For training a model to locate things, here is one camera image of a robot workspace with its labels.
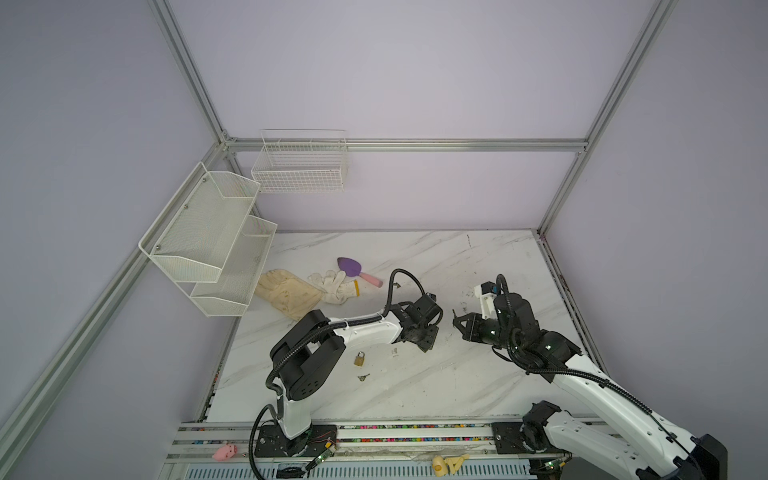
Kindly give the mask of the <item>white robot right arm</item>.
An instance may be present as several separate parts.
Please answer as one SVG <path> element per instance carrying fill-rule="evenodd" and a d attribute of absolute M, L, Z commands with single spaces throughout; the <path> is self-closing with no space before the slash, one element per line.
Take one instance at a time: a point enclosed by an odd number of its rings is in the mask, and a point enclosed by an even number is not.
<path fill-rule="evenodd" d="M 523 416 L 517 438 L 531 453 L 558 450 L 616 479 L 725 479 L 728 451 L 710 434 L 695 436 L 615 383 L 581 349 L 540 327 L 530 303 L 503 275 L 475 289 L 481 310 L 455 316 L 463 340 L 485 344 L 527 375 L 569 393 L 615 430 L 601 432 L 546 400 Z"/>

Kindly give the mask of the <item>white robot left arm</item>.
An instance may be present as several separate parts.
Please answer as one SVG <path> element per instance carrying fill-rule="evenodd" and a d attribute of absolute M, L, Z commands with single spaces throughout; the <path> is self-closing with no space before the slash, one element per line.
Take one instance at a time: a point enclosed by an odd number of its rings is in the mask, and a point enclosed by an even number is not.
<path fill-rule="evenodd" d="M 437 297 L 425 290 L 411 272 L 390 274 L 384 307 L 369 315 L 331 318 L 321 310 L 307 313 L 270 350 L 272 368 L 265 387 L 276 401 L 257 414 L 248 437 L 248 462 L 253 476 L 264 475 L 257 465 L 257 443 L 271 427 L 287 457 L 306 450 L 313 433 L 310 397 L 331 376 L 347 348 L 411 343 L 426 353 L 436 341 L 444 316 Z"/>

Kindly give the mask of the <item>purple pink toy shovel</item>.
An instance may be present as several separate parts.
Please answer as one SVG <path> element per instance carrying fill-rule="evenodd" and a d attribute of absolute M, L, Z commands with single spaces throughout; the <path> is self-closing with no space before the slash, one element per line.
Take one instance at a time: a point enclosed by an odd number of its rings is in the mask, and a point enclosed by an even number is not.
<path fill-rule="evenodd" d="M 365 273 L 362 269 L 362 265 L 354 259 L 348 257 L 337 258 L 338 268 L 343 271 L 348 277 L 359 277 L 365 282 L 381 288 L 383 281 L 375 276 Z"/>

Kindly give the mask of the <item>beige leather glove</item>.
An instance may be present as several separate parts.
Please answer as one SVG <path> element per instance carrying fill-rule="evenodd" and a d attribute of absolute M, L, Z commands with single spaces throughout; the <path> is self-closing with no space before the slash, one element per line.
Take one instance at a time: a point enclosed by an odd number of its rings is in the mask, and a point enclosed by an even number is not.
<path fill-rule="evenodd" d="M 295 321 L 314 310 L 323 297 L 321 290 L 283 269 L 263 273 L 255 294 Z"/>

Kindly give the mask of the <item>yellow toy figure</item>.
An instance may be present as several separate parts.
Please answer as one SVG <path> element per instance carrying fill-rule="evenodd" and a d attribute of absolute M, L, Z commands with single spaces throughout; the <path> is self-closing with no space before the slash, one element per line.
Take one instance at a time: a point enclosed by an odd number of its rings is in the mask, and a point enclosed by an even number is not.
<path fill-rule="evenodd" d="M 431 461 L 432 471 L 437 477 L 456 475 L 469 458 L 469 454 L 453 457 L 434 456 Z"/>

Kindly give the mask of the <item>white mesh lower shelf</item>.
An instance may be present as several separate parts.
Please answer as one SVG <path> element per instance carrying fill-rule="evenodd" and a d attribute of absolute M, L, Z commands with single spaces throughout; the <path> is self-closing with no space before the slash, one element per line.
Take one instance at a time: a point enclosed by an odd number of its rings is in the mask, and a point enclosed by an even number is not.
<path fill-rule="evenodd" d="M 248 215 L 216 283 L 198 283 L 190 299 L 207 317 L 240 317 L 250 306 L 277 225 Z"/>

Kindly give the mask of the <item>white mesh shelf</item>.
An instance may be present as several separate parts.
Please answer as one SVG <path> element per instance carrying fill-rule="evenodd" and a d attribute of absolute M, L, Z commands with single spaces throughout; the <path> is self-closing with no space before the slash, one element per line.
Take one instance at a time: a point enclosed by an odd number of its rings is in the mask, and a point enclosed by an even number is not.
<path fill-rule="evenodd" d="M 190 299 L 207 317 L 240 317 L 250 306 L 277 225 L 248 215 L 216 283 L 198 283 Z"/>
<path fill-rule="evenodd" d="M 260 184 L 198 164 L 138 244 L 175 283 L 219 280 Z"/>

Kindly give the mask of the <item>pink toy pig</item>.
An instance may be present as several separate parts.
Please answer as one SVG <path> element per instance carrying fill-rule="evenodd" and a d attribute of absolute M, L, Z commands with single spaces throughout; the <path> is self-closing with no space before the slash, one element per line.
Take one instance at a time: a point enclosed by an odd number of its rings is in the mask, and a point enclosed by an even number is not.
<path fill-rule="evenodd" d="M 212 459 L 216 462 L 225 462 L 233 459 L 237 453 L 238 449 L 235 444 L 225 444 L 214 452 Z"/>

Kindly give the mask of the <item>white mesh upper shelf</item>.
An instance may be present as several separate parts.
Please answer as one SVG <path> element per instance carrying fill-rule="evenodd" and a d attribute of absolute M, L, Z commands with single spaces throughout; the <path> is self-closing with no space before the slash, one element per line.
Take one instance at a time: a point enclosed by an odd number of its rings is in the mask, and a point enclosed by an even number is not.
<path fill-rule="evenodd" d="M 260 184 L 198 164 L 138 244 L 175 283 L 219 280 Z"/>

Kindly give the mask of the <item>aluminium frame back bar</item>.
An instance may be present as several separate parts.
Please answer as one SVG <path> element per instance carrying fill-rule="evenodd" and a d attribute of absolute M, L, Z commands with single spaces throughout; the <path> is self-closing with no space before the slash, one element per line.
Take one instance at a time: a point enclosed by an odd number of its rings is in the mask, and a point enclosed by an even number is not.
<path fill-rule="evenodd" d="M 349 152 L 580 152 L 586 139 L 475 138 L 475 139 L 267 139 L 236 138 L 227 142 L 234 151 L 258 151 L 264 145 L 280 147 L 345 147 Z"/>

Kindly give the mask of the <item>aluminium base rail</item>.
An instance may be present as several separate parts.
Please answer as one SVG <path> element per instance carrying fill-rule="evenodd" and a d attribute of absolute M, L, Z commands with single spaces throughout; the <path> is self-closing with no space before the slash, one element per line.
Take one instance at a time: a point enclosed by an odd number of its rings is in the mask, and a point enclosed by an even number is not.
<path fill-rule="evenodd" d="M 248 462 L 254 422 L 185 423 L 162 466 L 162 479 L 257 479 Z M 277 444 L 271 427 L 257 443 L 262 479 L 583 479 L 574 455 L 558 450 L 531 453 L 518 441 L 519 419 L 500 420 L 317 420 L 311 443 L 294 457 Z M 237 455 L 212 459 L 225 444 Z M 437 477 L 434 456 L 469 454 L 456 475 Z"/>

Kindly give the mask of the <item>aluminium frame post right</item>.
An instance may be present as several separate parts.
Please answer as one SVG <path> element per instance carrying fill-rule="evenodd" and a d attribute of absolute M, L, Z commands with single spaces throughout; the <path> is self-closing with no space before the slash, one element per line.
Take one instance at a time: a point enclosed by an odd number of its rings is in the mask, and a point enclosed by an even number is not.
<path fill-rule="evenodd" d="M 558 214 L 586 168 L 588 161 L 595 153 L 611 120 L 630 90 L 639 70 L 650 54 L 654 43 L 661 35 L 677 4 L 678 2 L 674 0 L 653 2 L 648 17 L 644 21 L 637 38 L 587 132 L 585 138 L 586 145 L 575 154 L 573 162 L 537 228 L 537 234 L 540 237 L 545 237 L 554 225 Z"/>

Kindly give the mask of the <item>aluminium frame post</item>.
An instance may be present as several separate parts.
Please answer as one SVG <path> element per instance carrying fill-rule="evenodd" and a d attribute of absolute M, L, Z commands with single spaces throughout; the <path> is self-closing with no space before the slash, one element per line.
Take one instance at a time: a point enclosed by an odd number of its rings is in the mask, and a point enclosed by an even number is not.
<path fill-rule="evenodd" d="M 586 168 L 588 161 L 595 153 L 611 120 L 630 90 L 639 70 L 650 54 L 654 43 L 661 35 L 677 4 L 678 2 L 674 0 L 653 2 L 648 17 L 644 21 L 637 38 L 587 132 L 585 138 L 586 145 L 575 154 L 573 162 L 537 228 L 537 234 L 540 237 L 545 237 L 554 225 L 558 214 Z"/>
<path fill-rule="evenodd" d="M 166 0 L 149 0 L 148 5 L 191 92 L 193 100 L 202 114 L 206 127 L 217 143 L 226 143 L 228 141 L 227 132 L 216 112 L 171 3 Z"/>

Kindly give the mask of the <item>aluminium frame post left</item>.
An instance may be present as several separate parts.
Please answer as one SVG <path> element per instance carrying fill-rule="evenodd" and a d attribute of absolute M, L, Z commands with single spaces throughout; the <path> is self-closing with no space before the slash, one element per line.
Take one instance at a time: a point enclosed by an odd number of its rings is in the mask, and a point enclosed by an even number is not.
<path fill-rule="evenodd" d="M 191 92 L 193 100 L 202 114 L 206 127 L 217 143 L 226 143 L 228 141 L 227 132 L 216 112 L 171 3 L 166 0 L 149 0 L 148 5 Z"/>

